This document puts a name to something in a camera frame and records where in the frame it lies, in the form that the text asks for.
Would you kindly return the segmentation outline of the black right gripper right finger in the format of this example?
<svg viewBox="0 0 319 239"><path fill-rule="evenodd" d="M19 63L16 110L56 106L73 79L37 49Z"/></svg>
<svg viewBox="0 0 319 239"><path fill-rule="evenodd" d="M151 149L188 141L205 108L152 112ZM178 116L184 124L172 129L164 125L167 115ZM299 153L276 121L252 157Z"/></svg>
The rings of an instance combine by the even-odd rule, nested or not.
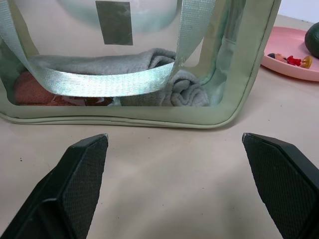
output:
<svg viewBox="0 0 319 239"><path fill-rule="evenodd" d="M319 237L319 170L293 144L244 133L242 143L262 202L285 239Z"/></svg>

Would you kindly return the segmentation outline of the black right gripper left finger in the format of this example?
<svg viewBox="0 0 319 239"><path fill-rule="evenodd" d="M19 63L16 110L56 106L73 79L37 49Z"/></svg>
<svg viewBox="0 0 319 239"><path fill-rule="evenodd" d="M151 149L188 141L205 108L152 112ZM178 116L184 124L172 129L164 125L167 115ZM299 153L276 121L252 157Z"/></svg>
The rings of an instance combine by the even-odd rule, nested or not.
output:
<svg viewBox="0 0 319 239"><path fill-rule="evenodd" d="M3 239L85 239L100 197L107 134L67 148L32 190Z"/></svg>

